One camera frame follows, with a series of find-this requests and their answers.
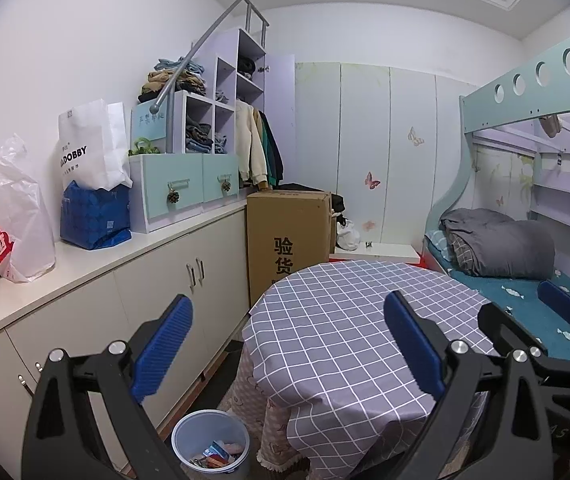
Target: teal bed sheet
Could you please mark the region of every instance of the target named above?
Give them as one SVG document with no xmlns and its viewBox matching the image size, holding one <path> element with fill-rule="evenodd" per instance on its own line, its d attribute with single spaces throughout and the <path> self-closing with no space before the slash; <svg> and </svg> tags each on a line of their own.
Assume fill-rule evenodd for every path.
<svg viewBox="0 0 570 480">
<path fill-rule="evenodd" d="M 540 281 L 469 276 L 456 269 L 427 238 L 425 240 L 430 253 L 452 279 L 477 290 L 481 296 L 510 312 L 543 342 L 550 357 L 570 360 L 570 324 L 539 300 L 536 289 Z M 569 276 L 555 270 L 550 281 L 570 295 Z"/>
</svg>

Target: gray blanket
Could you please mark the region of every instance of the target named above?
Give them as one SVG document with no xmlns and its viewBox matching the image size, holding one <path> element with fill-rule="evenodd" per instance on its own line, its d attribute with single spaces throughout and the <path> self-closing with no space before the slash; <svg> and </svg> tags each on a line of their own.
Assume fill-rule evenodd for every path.
<svg viewBox="0 0 570 480">
<path fill-rule="evenodd" d="M 472 276 L 548 280 L 554 273 L 554 240 L 540 222 L 464 208 L 446 212 L 441 222 L 457 256 L 467 256 L 460 267 Z"/>
</svg>

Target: metal bolt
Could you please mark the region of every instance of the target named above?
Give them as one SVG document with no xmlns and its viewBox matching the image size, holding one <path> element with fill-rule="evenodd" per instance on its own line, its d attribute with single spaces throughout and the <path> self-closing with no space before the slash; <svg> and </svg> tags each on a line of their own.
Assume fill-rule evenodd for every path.
<svg viewBox="0 0 570 480">
<path fill-rule="evenodd" d="M 512 352 L 512 357 L 518 363 L 524 363 L 527 361 L 527 354 L 523 350 L 514 350 L 514 352 Z"/>
<path fill-rule="evenodd" d="M 123 341 L 114 341 L 113 343 L 110 344 L 109 350 L 110 354 L 120 355 L 125 351 L 126 348 L 127 345 L 125 345 Z"/>
<path fill-rule="evenodd" d="M 56 348 L 49 353 L 49 360 L 58 363 L 63 357 L 65 357 L 65 352 L 60 348 Z"/>
<path fill-rule="evenodd" d="M 452 341 L 450 348 L 452 348 L 452 350 L 454 350 L 454 353 L 457 354 L 464 354 L 470 349 L 465 341 L 460 340 Z"/>
</svg>

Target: blue bag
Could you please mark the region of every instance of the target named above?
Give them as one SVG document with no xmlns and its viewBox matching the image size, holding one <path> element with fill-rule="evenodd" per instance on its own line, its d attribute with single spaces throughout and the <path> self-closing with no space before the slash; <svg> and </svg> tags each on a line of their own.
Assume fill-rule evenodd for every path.
<svg viewBox="0 0 570 480">
<path fill-rule="evenodd" d="M 60 206 L 60 237 L 88 250 L 129 240 L 129 187 L 81 189 L 72 180 Z"/>
</svg>

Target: bucket rim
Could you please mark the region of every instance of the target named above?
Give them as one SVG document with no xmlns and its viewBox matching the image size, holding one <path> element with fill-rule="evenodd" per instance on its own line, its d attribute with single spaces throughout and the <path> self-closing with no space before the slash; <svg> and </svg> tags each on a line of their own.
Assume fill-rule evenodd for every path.
<svg viewBox="0 0 570 480">
<path fill-rule="evenodd" d="M 182 454 L 178 451 L 178 449 L 176 449 L 175 437 L 176 437 L 176 432 L 177 432 L 178 428 L 180 428 L 181 424 L 184 423 L 189 418 L 191 418 L 195 415 L 199 415 L 201 413 L 222 414 L 222 415 L 228 416 L 229 418 L 234 419 L 236 422 L 239 422 L 241 424 L 241 426 L 243 427 L 243 433 L 245 434 L 245 449 L 243 449 L 243 453 L 241 454 L 241 456 L 238 457 L 238 459 L 236 459 L 236 461 L 234 463 L 226 465 L 225 467 L 220 467 L 218 469 L 207 469 L 204 467 L 199 467 L 197 465 L 193 465 L 193 463 L 189 462 L 188 460 L 185 460 L 183 458 Z M 172 430 L 172 449 L 174 450 L 174 454 L 176 455 L 178 460 L 183 462 L 187 467 L 189 467 L 190 469 L 193 469 L 194 471 L 198 471 L 199 473 L 205 473 L 205 474 L 232 473 L 247 458 L 247 455 L 249 454 L 250 446 L 251 446 L 251 443 L 250 443 L 250 439 L 249 439 L 249 432 L 247 431 L 247 428 L 245 427 L 242 420 L 240 418 L 238 418 L 236 415 L 233 415 L 233 414 L 227 413 L 227 412 L 223 412 L 222 410 L 198 410 L 197 412 L 192 412 L 189 415 L 185 415 L 181 420 L 176 422 L 176 425 L 174 426 L 174 429 Z"/>
</svg>

